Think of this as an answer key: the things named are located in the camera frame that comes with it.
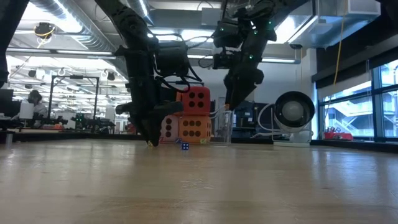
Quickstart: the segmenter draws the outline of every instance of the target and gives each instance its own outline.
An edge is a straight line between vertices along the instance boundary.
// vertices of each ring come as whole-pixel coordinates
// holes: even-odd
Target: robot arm
[[[214,35],[216,47],[223,51],[216,54],[213,68],[228,68],[224,84],[227,89],[226,103],[235,109],[254,89],[261,84],[264,74],[257,69],[268,40],[276,40],[274,24],[280,24],[293,10],[307,0],[262,0],[253,8],[238,9],[235,17],[238,21],[223,19],[219,22]],[[238,48],[229,51],[226,47]]]
[[[111,19],[127,47],[120,46],[115,55],[124,56],[126,59],[129,80],[126,87],[131,91],[131,102],[116,107],[116,113],[129,112],[129,121],[134,124],[148,145],[157,146],[162,120],[168,114],[181,111],[182,104],[181,102],[160,101],[161,86],[159,79],[154,76],[154,54],[160,60],[164,60],[163,58],[167,57],[170,51],[179,48],[175,45],[174,48],[169,45],[164,46],[159,44],[156,38],[148,38],[150,31],[144,20],[119,1],[95,0],[95,2]]]

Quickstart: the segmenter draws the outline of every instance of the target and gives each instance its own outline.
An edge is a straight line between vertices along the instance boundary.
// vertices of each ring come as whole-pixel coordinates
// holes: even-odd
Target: table surface
[[[398,156],[140,141],[0,145],[1,223],[398,223]]]

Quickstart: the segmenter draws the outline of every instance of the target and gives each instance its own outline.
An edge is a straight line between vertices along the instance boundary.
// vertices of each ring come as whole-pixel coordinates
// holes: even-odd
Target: die
[[[188,149],[189,149],[189,143],[182,142],[181,143],[181,150],[188,150]]]

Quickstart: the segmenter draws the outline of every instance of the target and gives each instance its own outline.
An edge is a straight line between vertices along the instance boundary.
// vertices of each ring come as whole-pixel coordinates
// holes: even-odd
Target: pipe
[[[130,7],[134,12],[141,16],[148,24],[154,26],[150,18],[150,7],[147,0],[122,0],[121,3]]]
[[[88,50],[115,52],[116,47],[105,37],[95,23],[72,0],[30,0],[39,9],[60,19],[65,32],[78,32],[81,36],[73,38]],[[127,77],[126,63],[123,59],[106,60],[113,64],[119,73]]]

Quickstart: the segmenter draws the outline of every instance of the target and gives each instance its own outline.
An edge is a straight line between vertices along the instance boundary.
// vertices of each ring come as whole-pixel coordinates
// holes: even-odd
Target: clear glass
[[[326,105],[324,112],[325,130],[333,127],[353,136],[374,136],[373,103],[370,96]]]
[[[338,93],[335,93],[335,94],[333,94],[331,96],[331,99],[334,100],[334,99],[337,99],[337,98],[351,96],[351,95],[354,95],[354,94],[357,94],[357,93],[363,93],[363,92],[366,92],[366,91],[371,91],[371,89],[372,89],[372,82],[371,81],[367,81],[367,82],[364,82],[362,84],[359,84],[359,85],[353,86],[351,88],[348,88],[346,90],[343,90],[343,91],[340,91]],[[330,100],[329,96],[327,96],[327,97],[325,97],[323,99],[323,101],[329,101],[329,100]]]
[[[212,119],[213,129],[210,144],[231,144],[233,112],[219,112]]]
[[[380,66],[382,87],[398,84],[398,60]]]
[[[398,137],[398,91],[382,95],[385,137]]]

